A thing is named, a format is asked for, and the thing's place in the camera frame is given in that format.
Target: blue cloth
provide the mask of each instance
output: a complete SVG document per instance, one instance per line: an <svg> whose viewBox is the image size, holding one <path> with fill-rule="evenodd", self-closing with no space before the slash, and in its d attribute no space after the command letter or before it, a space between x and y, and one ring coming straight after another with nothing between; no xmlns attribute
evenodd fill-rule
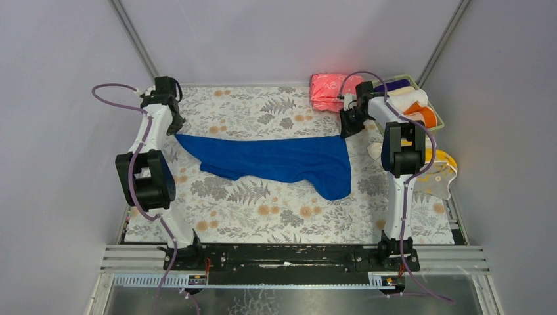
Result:
<svg viewBox="0 0 557 315"><path fill-rule="evenodd" d="M176 135L176 139L201 161L201 171L231 180L245 175L279 182L306 179L327 200L350 194L350 160L340 136L231 141Z"/></svg>
<svg viewBox="0 0 557 315"><path fill-rule="evenodd" d="M394 91L396 89L400 89L401 87L409 87L409 86L410 86L410 81L406 79L400 79L398 81L392 81L387 83L387 90ZM373 88L373 91L384 92L385 88L383 87L383 84L379 83L379 85Z"/></svg>

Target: gray wall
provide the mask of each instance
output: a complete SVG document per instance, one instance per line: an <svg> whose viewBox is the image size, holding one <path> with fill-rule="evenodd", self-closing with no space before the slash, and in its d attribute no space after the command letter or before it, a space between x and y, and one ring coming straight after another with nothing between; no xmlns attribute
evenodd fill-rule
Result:
<svg viewBox="0 0 557 315"><path fill-rule="evenodd" d="M473 1L425 85L506 314L556 305L556 12L553 0Z"/></svg>
<svg viewBox="0 0 557 315"><path fill-rule="evenodd" d="M161 74L217 85L354 70L418 79L459 1L122 2Z"/></svg>
<svg viewBox="0 0 557 315"><path fill-rule="evenodd" d="M150 79L103 0L2 1L0 74L0 314L83 314L123 217L114 157L141 121L90 90Z"/></svg>

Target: cable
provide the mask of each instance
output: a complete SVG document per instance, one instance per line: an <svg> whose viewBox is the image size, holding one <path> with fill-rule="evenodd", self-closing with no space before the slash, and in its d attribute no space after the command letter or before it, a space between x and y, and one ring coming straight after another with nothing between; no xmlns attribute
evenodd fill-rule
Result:
<svg viewBox="0 0 557 315"><path fill-rule="evenodd" d="M416 279L416 276L412 273L412 271L410 271L410 268L408 267L408 263L406 262L406 258L404 257L404 229L406 227L406 215L407 215L407 210L408 210L408 185L410 184L410 181L412 179L415 179L416 177L420 176L421 174L424 174L425 172L427 172L431 166L433 166L434 161L435 161L435 153L437 150L437 142L435 141L435 138L433 136L433 134L425 127L423 126L421 123L417 122L417 121L413 121L409 118L404 117L402 114L400 114L391 104L389 104L388 102L388 94L387 94L387 83L385 83L385 81L383 81L383 79L381 79L379 77L379 75L376 75L373 72L370 71L356 71L356 72L352 72L351 74L347 75L344 80L342 81L342 84L340 85L340 90L339 90L339 96L341 96L342 93L342 89L344 88L344 84L346 83L346 81L348 80L349 77L355 75L355 74L370 74L373 75L374 77L376 77L381 84L383 84L383 88L385 89L385 95L384 95L384 100L385 100L385 105L389 108L389 110L391 112L393 112L393 114L395 114L399 119L402 119L403 121L409 122L414 124L415 126L417 126L418 128L422 129L425 134L428 136L428 138L430 139L431 143L432 143L432 156L430 158L430 162L425 166L425 168L423 168L421 171L417 172L416 174L412 175L411 177L409 177L405 182L404 182L404 198L403 198L403 212L402 212L402 218L401 218L401 224L402 224L402 228L401 228L401 234L400 234L400 254L401 254L401 260L402 263L404 265L404 267L406 268L406 271L408 272L408 275L410 276L410 278L412 278L412 280L414 280L414 282L416 282L416 284L421 287L427 294L429 294L432 297L435 297L437 299L440 299L446 303L449 303L450 305L454 305L455 301L448 298L448 297L444 297L442 295L438 295L437 293L429 290L425 285L423 285L421 282L418 281L418 279Z"/></svg>
<svg viewBox="0 0 557 315"><path fill-rule="evenodd" d="M182 94L182 87L180 86L180 83L178 83L178 81L174 80L174 82L176 83L176 87L178 87L178 92L180 93L180 99L178 100L178 103L180 103L182 101L182 97L184 96Z"/></svg>
<svg viewBox="0 0 557 315"><path fill-rule="evenodd" d="M404 264L401 264L400 268L399 268L399 278L402 278L402 275L404 274L405 269L406 268L404 267Z"/></svg>
<svg viewBox="0 0 557 315"><path fill-rule="evenodd" d="M211 259L209 257L205 258L205 283L209 282L207 275L209 274L209 269L211 268Z"/></svg>
<svg viewBox="0 0 557 315"><path fill-rule="evenodd" d="M197 315L201 315L201 308L199 307L199 302L197 301L197 299L194 297L193 294L190 294L188 291L182 291L183 289L180 290L180 294L182 295L183 293L186 293L186 298L191 298L193 303L195 304L196 307L196 311L197 311Z"/></svg>
<svg viewBox="0 0 557 315"><path fill-rule="evenodd" d="M386 294L386 295L376 295L373 297L368 297L368 299L390 299L392 297L430 297L427 293L421 292L408 292L408 293L393 293L393 294Z"/></svg>
<svg viewBox="0 0 557 315"><path fill-rule="evenodd" d="M168 264L168 267L166 268L166 271L164 272L164 275L162 276L162 279L160 280L160 283L158 284L158 287L157 287L157 290L156 290L156 293L155 293L155 300L153 302L152 313L156 314L158 299L159 299L159 296L160 296L160 290L162 288L162 285L166 281L166 278L168 277L168 273L172 269L172 266L174 265L174 262L176 260L176 256L177 256L177 253L178 253L178 243L176 242L176 238L174 237L174 234L172 234L172 231L170 230L168 225L166 225L166 222L164 222L164 220L160 216L160 214L157 214L154 217L151 217L150 215L148 215L143 210L143 208L139 204L139 200L137 199L137 195L135 194L135 187L133 185L133 167L135 165L135 160L137 159L137 156L139 155L139 152L141 152L141 149L143 148L145 140L147 139L147 136L149 135L149 131L151 130L151 125L152 125L153 118L151 117L151 115L149 115L149 113L146 110L144 110L142 108L137 108L137 107L133 107L133 106L118 104L118 103L114 103L114 102L103 99L102 97L100 97L97 94L97 89L99 89L101 87L125 87L126 89L130 89L134 92L137 92L138 90L136 88L131 87L131 86L126 85L126 84L121 84L121 83L105 83L105 84L95 85L91 89L91 94L93 94L93 96L97 100L99 100L99 101L101 101L105 104L108 104L108 105L111 105L111 106L114 106L114 107L118 107L118 108L124 108L126 110L135 110L135 111L140 112L143 115L147 116L147 128L145 129L145 132L143 133L143 137L141 138L141 142L137 146L137 149L134 151L134 153L131 156L131 159L129 161L129 168L127 169L127 183L128 183L129 193L131 195L131 199L133 200L133 204L137 208L139 213L149 221L155 221L156 219L160 219L160 224L162 225L164 230L168 233L168 236L172 239L172 242L174 243L174 251L173 251L173 254L172 254L172 259L170 260L170 263ZM196 303L197 310L198 310L197 314L199 314L200 313L199 305L197 304L197 301L195 301L195 303Z"/></svg>
<svg viewBox="0 0 557 315"><path fill-rule="evenodd" d="M352 103L356 103L358 100L353 100L352 102L348 103L348 107L350 107L350 104Z"/></svg>

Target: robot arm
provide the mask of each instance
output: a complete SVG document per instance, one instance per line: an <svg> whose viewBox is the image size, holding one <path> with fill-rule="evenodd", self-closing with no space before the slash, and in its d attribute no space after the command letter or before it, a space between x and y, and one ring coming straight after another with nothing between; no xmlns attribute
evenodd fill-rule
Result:
<svg viewBox="0 0 557 315"><path fill-rule="evenodd" d="M385 257L400 256L399 241L401 239L402 224L405 224L402 239L405 244L405 255L412 253L412 229L410 214L407 211L406 220L403 217L403 202L412 200L415 178L408 183L405 195L405 182L417 174L426 160L426 135L422 129L414 124L398 118L386 105L383 93L373 92L371 82L364 82L356 86L356 93L344 95L344 110L340 112L342 132L346 138L364 129L363 123L373 119L384 130L381 164L387 171L389 182L388 217L382 231L380 248L385 249ZM402 146L405 139L412 143Z"/></svg>
<svg viewBox="0 0 557 315"><path fill-rule="evenodd" d="M159 214L164 219L177 242L177 248L184 249L194 243L196 236L180 212L172 209L171 202L176 195L175 181L160 150L164 137L175 134L185 122L179 113L176 86L176 81L171 77L157 77L155 87L142 95L141 108L147 114L143 115L135 142L128 152L116 156L116 169L126 201L134 206L129 189L128 169L133 152L143 143L148 129L133 168L135 195L144 211ZM170 238L167 244L169 248L174 247Z"/></svg>

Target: folded pink towel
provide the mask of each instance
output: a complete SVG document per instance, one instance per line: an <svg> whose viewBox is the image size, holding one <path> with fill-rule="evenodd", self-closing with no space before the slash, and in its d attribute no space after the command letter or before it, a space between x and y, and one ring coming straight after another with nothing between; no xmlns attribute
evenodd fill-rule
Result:
<svg viewBox="0 0 557 315"><path fill-rule="evenodd" d="M336 98L340 90L340 85L346 77L346 74L338 73L320 73L311 76L311 84L309 86L309 97L313 108L316 110L330 110L339 112L344 103ZM342 94L356 94L356 85L362 83L363 79L359 75L353 75L346 81Z"/></svg>

